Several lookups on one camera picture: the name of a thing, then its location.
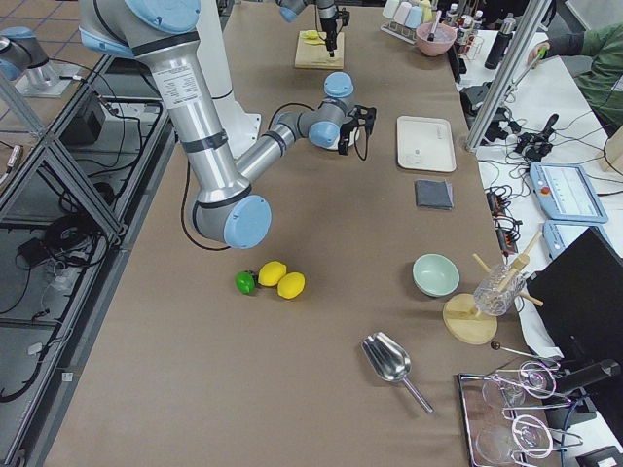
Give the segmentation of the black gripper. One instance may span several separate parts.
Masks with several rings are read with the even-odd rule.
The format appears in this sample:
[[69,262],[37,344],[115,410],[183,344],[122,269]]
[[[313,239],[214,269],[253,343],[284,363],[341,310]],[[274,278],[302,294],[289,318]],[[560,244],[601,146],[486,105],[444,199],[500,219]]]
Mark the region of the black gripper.
[[338,141],[338,154],[347,156],[349,151],[350,134],[357,128],[363,127],[366,137],[369,137],[374,129],[377,117],[376,107],[355,105],[347,114],[346,120],[340,127],[340,139]]
[[348,25],[350,12],[346,8],[340,9],[337,5],[331,4],[319,6],[318,16],[321,30],[325,33],[326,50],[330,57],[334,57],[339,25]]

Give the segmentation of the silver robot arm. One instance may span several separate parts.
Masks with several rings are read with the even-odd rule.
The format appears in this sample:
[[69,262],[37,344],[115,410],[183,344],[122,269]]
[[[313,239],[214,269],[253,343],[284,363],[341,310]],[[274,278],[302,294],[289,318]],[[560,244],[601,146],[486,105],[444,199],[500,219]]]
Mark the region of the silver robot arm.
[[293,22],[307,6],[314,6],[320,31],[324,34],[325,49],[330,57],[335,56],[338,35],[350,20],[350,12],[346,8],[339,8],[333,0],[276,0],[275,3],[287,22]]
[[315,109],[285,112],[239,157],[232,153],[216,97],[206,79],[229,75],[222,62],[205,71],[198,58],[198,1],[82,1],[83,44],[96,52],[135,59],[151,72],[198,182],[189,216],[197,233],[237,249],[252,248],[267,235],[272,210],[252,184],[297,140],[335,148],[342,155],[359,127],[371,131],[376,110],[356,104],[349,74],[324,81]]

